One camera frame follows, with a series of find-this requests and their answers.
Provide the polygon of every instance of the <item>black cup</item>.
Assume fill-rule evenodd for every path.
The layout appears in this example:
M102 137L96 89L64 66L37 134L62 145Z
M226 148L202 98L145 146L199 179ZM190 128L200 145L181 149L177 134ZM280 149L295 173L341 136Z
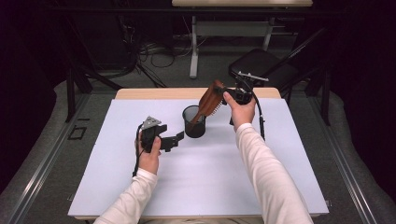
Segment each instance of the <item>black cup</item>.
M198 105L190 105L183 110L184 132L190 138L199 138L205 133L205 116L198 118L195 124L191 123L198 113L198 109Z

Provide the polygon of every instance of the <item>person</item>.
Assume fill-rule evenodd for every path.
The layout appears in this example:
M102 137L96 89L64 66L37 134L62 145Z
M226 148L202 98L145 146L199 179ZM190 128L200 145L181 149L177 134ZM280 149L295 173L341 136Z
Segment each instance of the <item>person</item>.
M262 207L264 223L313 223L290 174L252 126L255 100L240 105L227 91L223 98L232 110L236 145ZM161 139L156 137L151 153L142 153L137 176L133 177L130 187L94 223L139 221L158 180L160 145Z

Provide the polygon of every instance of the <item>white sleeve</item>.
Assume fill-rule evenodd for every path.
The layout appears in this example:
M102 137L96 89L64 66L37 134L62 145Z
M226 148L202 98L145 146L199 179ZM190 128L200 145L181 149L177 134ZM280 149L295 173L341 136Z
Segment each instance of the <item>white sleeve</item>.
M250 123L236 130L236 144L262 206L264 223L313 223L288 171Z
M157 181L158 176L139 168L128 189L94 223L137 223Z

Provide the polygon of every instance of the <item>hair brush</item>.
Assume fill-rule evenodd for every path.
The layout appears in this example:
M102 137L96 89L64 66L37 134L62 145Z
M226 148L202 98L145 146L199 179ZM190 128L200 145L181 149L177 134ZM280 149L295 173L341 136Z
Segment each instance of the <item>hair brush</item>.
M216 79L213 81L213 83L201 97L201 100L198 104L198 112L190 121L188 129L191 129L201 116L207 117L216 113L216 111L221 106L221 101L223 99L223 88L224 85L219 80Z

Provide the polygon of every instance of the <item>hand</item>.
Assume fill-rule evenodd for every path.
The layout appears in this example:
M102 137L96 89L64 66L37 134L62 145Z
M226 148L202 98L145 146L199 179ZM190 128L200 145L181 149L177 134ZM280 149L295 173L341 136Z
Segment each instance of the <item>hand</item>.
M256 101L254 98L247 105L238 104L235 99L225 91L223 93L225 102L231 108L231 116L233 119L233 129L236 131L241 124L251 123L254 118Z
M161 147L161 138L159 136L155 136L154 142L152 144L151 152L147 153L141 146L141 141L139 141L139 168L142 168L152 174L157 174L158 167L160 164L159 156Z

